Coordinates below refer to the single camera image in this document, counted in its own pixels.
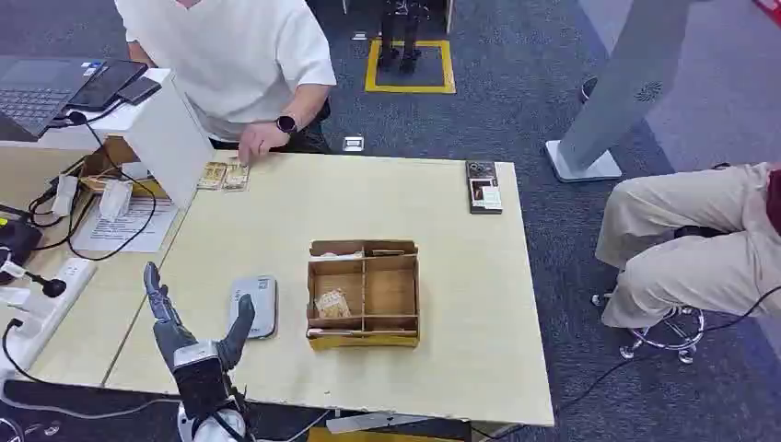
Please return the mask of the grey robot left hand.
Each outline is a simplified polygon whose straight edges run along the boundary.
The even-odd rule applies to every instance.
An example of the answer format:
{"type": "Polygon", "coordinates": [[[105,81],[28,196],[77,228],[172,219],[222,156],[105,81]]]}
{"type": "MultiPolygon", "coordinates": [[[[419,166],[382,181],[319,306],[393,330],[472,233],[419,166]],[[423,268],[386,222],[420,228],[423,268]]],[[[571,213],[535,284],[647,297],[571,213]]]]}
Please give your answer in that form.
{"type": "MultiPolygon", "coordinates": [[[[174,308],[166,285],[160,283],[158,267],[148,262],[143,275],[146,297],[155,323],[153,333],[159,352],[171,373],[175,370],[175,352],[198,343],[183,325],[174,308]]],[[[250,295],[239,299],[238,316],[225,338],[215,342],[216,356],[224,371],[232,370],[241,358],[244,343],[249,337],[255,310],[250,295]]]]}

